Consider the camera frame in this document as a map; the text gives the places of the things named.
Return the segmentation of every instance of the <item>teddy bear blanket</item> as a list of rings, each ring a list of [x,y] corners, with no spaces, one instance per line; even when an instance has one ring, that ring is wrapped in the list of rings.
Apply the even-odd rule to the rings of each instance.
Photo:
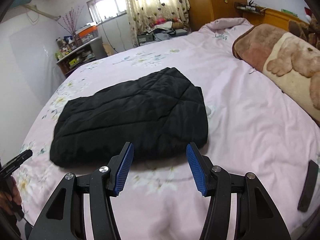
[[[320,51],[283,29],[261,24],[240,36],[233,55],[270,78],[320,121]]]

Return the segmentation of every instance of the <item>human hand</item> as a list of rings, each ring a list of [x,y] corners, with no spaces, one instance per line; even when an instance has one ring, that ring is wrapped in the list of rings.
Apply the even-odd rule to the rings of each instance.
[[[18,206],[21,205],[22,200],[21,200],[21,196],[17,187],[17,182],[14,179],[14,177],[12,178],[12,183],[13,183],[13,196],[11,196],[10,194],[6,193],[6,192],[2,192],[0,191],[0,208],[2,208],[4,211],[6,211],[9,215],[13,215],[12,210],[9,208],[8,206],[8,200],[9,201],[14,201]]]

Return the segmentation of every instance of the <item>window frame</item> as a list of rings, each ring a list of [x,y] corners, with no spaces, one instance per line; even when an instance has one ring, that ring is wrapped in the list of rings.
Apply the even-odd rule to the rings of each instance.
[[[99,15],[99,11],[96,7],[96,4],[100,1],[103,1],[103,0],[90,0],[89,2],[87,2],[87,6],[88,6],[88,10],[89,10],[89,13],[91,15],[91,18],[92,18],[92,21],[96,22],[98,25],[104,23],[104,22],[107,22],[109,20],[112,20],[116,17],[119,17],[121,15],[124,15],[124,14],[127,14],[127,10],[124,10],[123,12],[120,12],[119,10],[119,6],[117,4],[117,1],[115,1],[115,4],[116,4],[116,7],[117,7],[117,15],[116,16],[110,16],[106,19],[101,19],[100,15]]]

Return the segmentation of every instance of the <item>blue gripper pad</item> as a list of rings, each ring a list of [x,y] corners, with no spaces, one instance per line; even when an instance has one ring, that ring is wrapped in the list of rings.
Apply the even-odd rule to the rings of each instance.
[[[198,158],[196,157],[196,154],[193,151],[192,146],[190,144],[188,144],[186,152],[187,152],[187,160],[188,160],[193,178],[195,180],[197,189],[201,192],[203,196],[205,196],[208,192],[208,189],[205,184],[204,171],[201,168]]]
[[[129,169],[131,167],[132,159],[133,159],[133,144],[131,143],[125,153],[125,156],[122,160],[120,168],[116,174],[116,185],[114,189],[114,193],[118,196],[121,191],[123,191],[125,181],[127,180],[127,176],[129,173]]]

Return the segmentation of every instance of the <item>wooden headboard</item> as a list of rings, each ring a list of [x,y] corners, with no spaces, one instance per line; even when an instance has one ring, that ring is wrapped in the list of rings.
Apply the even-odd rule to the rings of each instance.
[[[246,18],[253,25],[267,23],[267,24],[282,28],[286,31],[288,31],[288,23],[290,20],[302,22],[302,20],[300,20],[299,18],[293,15],[279,12],[272,9],[266,9],[265,16],[244,12],[243,17]]]

